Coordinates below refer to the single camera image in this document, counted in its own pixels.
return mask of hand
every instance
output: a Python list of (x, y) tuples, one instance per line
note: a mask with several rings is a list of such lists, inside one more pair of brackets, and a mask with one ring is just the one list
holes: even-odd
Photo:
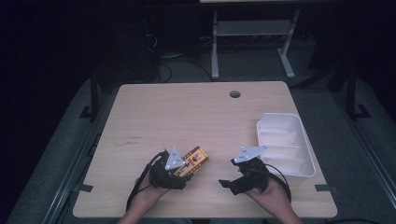
[(128, 223), (135, 224), (139, 219), (145, 215), (151, 208), (157, 204), (163, 195), (169, 192), (170, 189), (154, 188), (149, 183), (149, 172), (143, 179), (139, 191), (131, 201), (131, 206), (125, 215), (119, 221), (119, 224)]
[(265, 191), (251, 189), (245, 194), (281, 223), (303, 223), (291, 208), (285, 190), (272, 178), (269, 178)]

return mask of black tape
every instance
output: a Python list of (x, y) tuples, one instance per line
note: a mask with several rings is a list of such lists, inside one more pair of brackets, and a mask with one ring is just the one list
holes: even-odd
[(317, 191), (330, 191), (330, 187), (329, 185), (315, 185), (315, 189), (317, 189)]
[(93, 189), (93, 186), (90, 185), (80, 185), (79, 190), (85, 191), (85, 192), (91, 192)]

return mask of snack box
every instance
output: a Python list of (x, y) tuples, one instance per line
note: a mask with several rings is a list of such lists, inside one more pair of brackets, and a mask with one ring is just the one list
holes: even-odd
[(209, 157), (200, 147), (195, 147), (183, 157), (183, 161), (185, 162), (184, 166), (178, 168), (175, 175), (185, 176), (195, 173), (198, 168), (209, 161)]
[[(261, 154), (264, 163), (275, 166), (283, 175), (313, 176), (316, 172), (300, 117), (295, 114), (266, 113), (257, 123), (259, 146), (269, 149)], [(271, 173), (277, 171), (268, 167)]]

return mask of floor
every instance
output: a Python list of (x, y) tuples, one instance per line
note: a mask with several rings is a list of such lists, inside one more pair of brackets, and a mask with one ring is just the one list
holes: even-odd
[[(238, 40), (233, 47), (224, 44), (219, 52), (219, 80), (210, 78), (207, 47), (210, 40), (203, 38), (199, 55), (167, 52), (159, 66), (161, 78), (154, 82), (278, 80), (291, 87), (318, 72), (307, 69), (315, 39), (292, 41), (288, 55), (295, 79), (286, 78), (277, 57), (276, 48), (281, 40), (261, 39), (254, 44), (246, 41), (251, 39)], [(330, 78), (331, 75), (304, 89), (290, 88), (338, 208), (336, 217), (303, 218), (303, 221), (394, 223), (396, 204), (389, 198), (391, 192), (387, 186), (394, 188), (392, 179), (396, 176), (396, 124), (376, 100), (371, 87), (360, 79), (356, 104), (364, 105), (371, 117), (351, 121), (345, 112), (346, 90), (328, 91)], [(72, 213), (78, 184), (89, 167), (116, 95), (117, 89), (112, 93), (100, 92), (97, 118), (82, 119), (81, 111), (91, 104), (89, 80), (80, 87), (7, 223), (117, 222), (116, 218), (77, 218)], [(387, 173), (382, 169), (378, 172), (378, 162)], [(267, 221), (277, 223), (271, 218)]]

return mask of gray carpet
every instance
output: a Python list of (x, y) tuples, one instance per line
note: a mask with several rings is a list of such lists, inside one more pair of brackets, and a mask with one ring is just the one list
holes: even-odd
[[(274, 43), (248, 48), (236, 53), (219, 54), (220, 79), (218, 81), (265, 81), (282, 80), (289, 85), (309, 78), (315, 71), (308, 71), (310, 54), (314, 40), (293, 41), (289, 58), (296, 78), (287, 79), (280, 60), (277, 58)], [(172, 69), (169, 82), (207, 82), (210, 81), (210, 53), (200, 57), (181, 57), (164, 62)], [(160, 67), (163, 79), (170, 75), (167, 67)], [(332, 196), (338, 214), (328, 221), (345, 218), (364, 218), (378, 223), (394, 223), (396, 210), (383, 190), (377, 175), (368, 160), (359, 138), (351, 125), (359, 125), (375, 148), (380, 160), (389, 173), (395, 177), (396, 164), (396, 125), (375, 99), (370, 87), (358, 80), (357, 103), (364, 104), (372, 118), (359, 119), (352, 123), (345, 115), (339, 101), (344, 93), (331, 93), (325, 88), (329, 78), (325, 77), (309, 88), (291, 90), (309, 139), (315, 150), (323, 174), (332, 187)], [(45, 154), (37, 165), (30, 182), (14, 208), (8, 223), (41, 223), (46, 217), (53, 199), (62, 185), (66, 172), (78, 150), (90, 151), (94, 137), (103, 129), (106, 117), (114, 102), (113, 94), (100, 94), (98, 119), (90, 122), (81, 119), (79, 114), (84, 106), (90, 104), (89, 81), (77, 92), (74, 100), (64, 114), (57, 131), (54, 133)], [(90, 161), (84, 154), (76, 166), (74, 182), (83, 174), (85, 164)], [(64, 199), (63, 210), (53, 220), (57, 223), (114, 223), (114, 218), (76, 218), (72, 214), (78, 196), (70, 191)], [(304, 223), (326, 223), (325, 219), (304, 219)]]

